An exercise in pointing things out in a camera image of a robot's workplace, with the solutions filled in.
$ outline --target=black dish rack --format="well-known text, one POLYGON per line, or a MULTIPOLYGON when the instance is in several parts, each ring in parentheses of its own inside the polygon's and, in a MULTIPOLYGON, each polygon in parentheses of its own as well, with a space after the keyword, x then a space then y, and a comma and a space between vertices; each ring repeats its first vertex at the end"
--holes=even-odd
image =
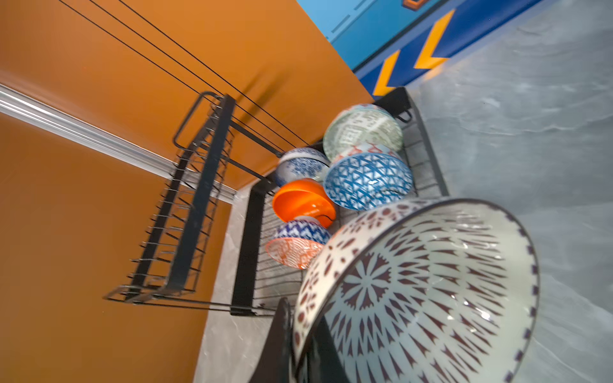
MULTIPOLYGON (((448 195, 419 112, 406 90, 397 88, 375 104, 404 124, 405 144, 399 154, 414 174, 412 196, 448 195)), ((175 170, 157 206, 158 212, 151 218, 153 223, 147 230, 148 238, 141 244, 142 255, 131 260, 137 265, 128 275, 130 283, 118 286, 105 295, 105 299, 133 305, 227 311, 231 315, 253 317, 272 316, 283 297, 294 305, 303 271, 277 263, 264 250, 281 224, 271 207, 277 185, 272 175, 260 175, 230 158, 233 131, 247 136, 277 157, 283 152, 239 124, 240 120, 233 116, 235 107, 236 101, 228 95, 222 97, 213 92, 199 95, 173 138, 180 150, 175 170), (191 143, 181 146, 178 136, 203 100, 210 106, 208 118, 191 143), (196 291, 215 210, 224 196, 223 181, 228 165, 260 179, 249 194, 232 301, 188 299, 185 296, 196 291)), ((311 147, 323 153, 321 142, 311 147)), ((334 233, 357 214, 339 208, 330 231, 334 233)))

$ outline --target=white bowl with brown pattern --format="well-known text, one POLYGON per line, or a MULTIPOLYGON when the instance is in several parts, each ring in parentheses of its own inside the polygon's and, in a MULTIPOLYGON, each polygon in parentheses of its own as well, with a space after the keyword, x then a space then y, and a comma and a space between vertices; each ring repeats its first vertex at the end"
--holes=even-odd
POLYGON ((506 210, 475 199, 391 203, 347 223, 311 262, 294 315, 296 363, 325 319, 350 382, 510 382, 538 296, 533 245, 506 210))

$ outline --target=patterned bowl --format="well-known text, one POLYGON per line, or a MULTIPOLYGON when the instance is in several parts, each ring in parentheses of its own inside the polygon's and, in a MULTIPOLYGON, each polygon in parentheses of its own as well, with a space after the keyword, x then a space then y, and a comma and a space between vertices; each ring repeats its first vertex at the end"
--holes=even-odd
POLYGON ((324 152, 333 159, 343 150, 362 142, 380 143, 398 151, 402 147, 402 131, 385 110, 375 105, 356 105, 332 121, 324 135, 324 152))
POLYGON ((370 143, 370 142, 362 142, 362 143, 358 143, 356 145, 353 145, 350 148, 343 150, 341 153, 338 154, 338 156, 334 157, 334 159, 332 160, 332 163, 336 164, 338 161, 342 160, 345 157, 353 156, 354 154, 362 154, 362 153, 383 153, 383 154, 388 154, 392 157, 396 157, 397 159, 400 159, 400 157, 398 157, 398 154, 396 154, 395 151, 391 150, 385 145, 370 143))
POLYGON ((306 269, 328 240, 330 233, 317 219, 301 216, 279 227, 266 252, 285 266, 306 269))
POLYGON ((330 227, 337 217, 334 204, 324 188, 309 178, 290 182, 279 189, 272 199, 272 208, 283 222, 309 216, 316 218, 325 228, 330 227))
POLYGON ((411 191, 411 170, 396 154, 388 154, 390 149, 383 145, 377 147, 386 150, 346 156, 330 168, 324 188, 336 204, 352 210, 368 210, 398 201, 411 191))
POLYGON ((316 159, 319 162, 323 162, 326 165, 330 165, 328 158, 320 151, 313 148, 296 148, 285 152, 281 158, 279 158, 279 164, 289 161, 294 158, 310 158, 316 159))
POLYGON ((284 186, 295 180, 311 178, 323 182, 328 173, 328 165, 312 158, 292 158, 276 167, 276 184, 284 186))
POLYGON ((532 242, 506 210, 401 201, 353 219, 313 259, 294 355, 301 364, 325 320, 350 382, 509 382, 538 297, 532 242))

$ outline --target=black wire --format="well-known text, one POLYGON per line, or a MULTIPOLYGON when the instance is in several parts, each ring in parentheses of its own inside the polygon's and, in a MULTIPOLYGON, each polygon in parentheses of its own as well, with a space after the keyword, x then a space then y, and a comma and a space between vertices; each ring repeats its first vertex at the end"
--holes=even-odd
POLYGON ((204 65, 208 70, 210 70, 211 72, 213 72, 217 77, 219 77, 220 79, 222 79, 226 84, 230 85, 234 90, 236 90, 237 92, 239 92, 242 96, 244 96, 246 99, 248 99, 249 101, 251 101, 255 106, 257 106, 258 108, 260 108, 262 111, 264 111, 264 113, 266 113, 268 116, 272 117, 276 122, 280 123, 281 126, 283 126, 285 129, 287 129, 291 134, 293 134, 294 136, 298 137, 298 139, 300 141, 302 141, 303 143, 308 144, 308 142, 304 141, 299 135, 297 135, 294 131, 292 131, 292 129, 288 128, 287 126, 285 126, 285 124, 283 124, 281 121, 279 121, 278 119, 276 119, 273 115, 271 115, 269 112, 266 111, 266 109, 262 108, 260 105, 258 105, 255 101, 253 101, 252 99, 250 99, 245 93, 241 92, 240 90, 238 90, 238 88, 232 84, 230 84, 225 78, 223 78, 222 76, 220 76, 220 74, 218 74, 217 72, 215 72, 210 66, 206 65, 204 62, 202 62, 202 60, 200 60, 198 57, 194 56, 190 51, 188 51, 187 49, 185 49, 181 44, 179 44, 178 42, 176 42, 175 40, 173 40, 170 36, 168 36, 166 33, 164 33, 164 31, 162 31, 161 29, 159 29, 157 26, 155 26, 152 22, 150 22, 149 20, 147 20, 143 15, 141 15, 140 13, 136 12, 132 7, 130 7, 129 5, 127 5, 125 2, 123 2, 123 0, 118 0, 120 3, 122 3, 124 6, 126 6, 129 10, 131 10, 132 12, 134 12, 138 17, 140 17, 141 19, 143 19, 145 22, 147 22, 149 25, 151 25, 152 27, 154 27, 158 32, 160 32, 161 34, 163 34, 164 36, 166 36, 170 41, 172 41, 173 43, 175 43, 179 48, 181 48, 182 50, 184 50, 185 52, 187 52, 187 54, 189 54, 190 56, 192 56, 194 59, 198 60, 199 63, 201 63, 202 65, 204 65))
MULTIPOLYGON (((185 83, 183 80, 181 80, 180 78, 178 78, 177 76, 175 76, 174 74, 170 73, 168 70, 165 70, 164 68, 162 68, 160 65, 156 64, 154 61, 152 61, 150 58, 148 58, 147 56, 143 55, 141 52, 137 51, 136 49, 132 48, 130 45, 128 45, 126 42, 122 41, 119 37, 115 36, 114 34, 112 34, 111 32, 107 31, 106 29, 104 29, 103 27, 99 26, 98 24, 96 24, 92 19, 88 18, 87 16, 85 16, 84 14, 82 14, 81 12, 77 11, 76 9, 74 9, 73 7, 71 7, 70 5, 66 4, 63 0, 58 0, 59 2, 61 2, 62 4, 64 4, 65 6, 67 6, 68 8, 72 9, 74 12, 76 12, 78 15, 80 15, 81 17, 83 17, 84 19, 86 19, 87 21, 89 21, 90 23, 92 23, 93 25, 97 26, 98 28, 100 28, 101 30, 103 30, 104 32, 106 32, 108 35, 110 35, 112 38, 114 38, 115 40, 119 41, 120 43, 122 43, 123 45, 127 46, 128 48, 130 48, 132 51, 136 52, 138 55, 140 55, 142 58, 144 58, 145 60, 149 61, 150 63, 152 63, 153 65, 155 65, 156 67, 160 68, 161 70, 163 70, 164 72, 166 72, 167 74, 169 74, 170 76, 172 76, 174 79, 176 79, 177 81, 179 81, 181 84, 187 86, 189 89, 193 90, 194 92, 200 94, 200 92, 198 92, 196 89, 192 88, 191 86, 189 86, 187 83, 185 83)), ((255 129, 253 129, 252 127, 249 127, 246 123, 244 123, 243 121, 239 120, 238 118, 234 117, 237 121, 239 121, 240 123, 242 123, 243 125, 245 125, 245 127, 247 127, 249 130, 253 131, 255 134, 257 134, 258 136, 260 136, 260 138, 262 138, 263 140, 267 141, 269 144, 271 144, 272 146, 275 146, 278 150, 283 151, 281 148, 279 148, 277 145, 275 145, 274 143, 272 143, 270 140, 268 140, 266 137, 264 137, 262 134, 260 134, 258 131, 256 131, 255 129)))
MULTIPOLYGON (((160 47, 158 47, 157 45, 155 45, 154 43, 152 43, 151 41, 147 40, 144 36, 142 36, 140 33, 138 33, 137 31, 135 31, 134 29, 132 29, 130 26, 128 26, 126 23, 124 23, 123 21, 119 20, 116 16, 114 16, 112 13, 110 13, 108 10, 104 9, 102 6, 100 6, 98 3, 96 3, 93 0, 89 0, 92 4, 94 4, 96 7, 100 8, 101 10, 103 10, 107 15, 111 16, 112 18, 114 18, 116 21, 119 21, 123 26, 125 26, 126 28, 128 28, 130 31, 132 31, 134 34, 136 34, 137 36, 139 36, 141 39, 143 39, 144 41, 148 42, 152 47, 154 47, 155 49, 159 50, 160 52, 162 52, 163 54, 165 54, 168 58, 170 58, 172 61, 174 61, 175 63, 179 64, 182 68, 184 68, 185 70, 187 70, 189 73, 193 74, 194 76, 196 76, 200 81, 204 82, 206 85, 210 86, 214 91, 216 91, 217 93, 221 93, 217 88, 215 88, 213 85, 209 84, 204 78, 198 76, 197 74, 195 74, 193 71, 191 71, 189 68, 187 68, 185 65, 183 65, 182 63, 180 63, 179 61, 177 61, 174 57, 170 56, 168 53, 166 53, 164 50, 162 50, 160 47)), ((253 117, 256 121, 258 121, 259 123, 261 123, 262 125, 264 125, 264 127, 266 127, 268 130, 270 130, 271 132, 273 132, 274 134, 276 134, 277 136, 279 136, 280 139, 284 140, 285 142, 287 142, 288 144, 290 144, 292 147, 295 148, 294 144, 292 144, 290 141, 287 141, 284 137, 282 137, 279 133, 275 132, 274 130, 272 130, 271 128, 269 128, 266 124, 264 124, 262 121, 260 121, 259 119, 257 119, 254 115, 252 115, 250 112, 246 111, 244 108, 242 108, 240 105, 237 105, 238 108, 242 109, 245 113, 247 113, 249 116, 253 117)))

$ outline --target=brown panel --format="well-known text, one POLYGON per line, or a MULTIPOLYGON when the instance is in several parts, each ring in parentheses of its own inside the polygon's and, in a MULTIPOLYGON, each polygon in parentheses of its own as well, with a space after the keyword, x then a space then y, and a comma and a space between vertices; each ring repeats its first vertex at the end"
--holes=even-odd
MULTIPOLYGON (((205 311, 102 299, 134 269, 164 180, 5 115, 0 131, 0 381, 191 382, 205 311)), ((211 297, 229 212, 194 298, 211 297)))
MULTIPOLYGON (((65 0, 198 91, 186 69, 88 1, 65 0)), ((304 143, 216 78, 118 0, 96 0, 222 93, 238 99, 291 144, 304 143)), ((0 82, 140 146, 172 157, 172 133, 196 93, 59 0, 0 4, 0 82)), ((343 108, 370 102, 331 44, 293 0, 127 2, 196 57, 264 106, 304 141, 320 138, 343 108)), ((244 113, 238 117, 282 150, 292 146, 244 113)), ((266 172, 274 156, 240 137, 232 157, 266 172)), ((253 178, 233 169, 227 184, 253 178)))

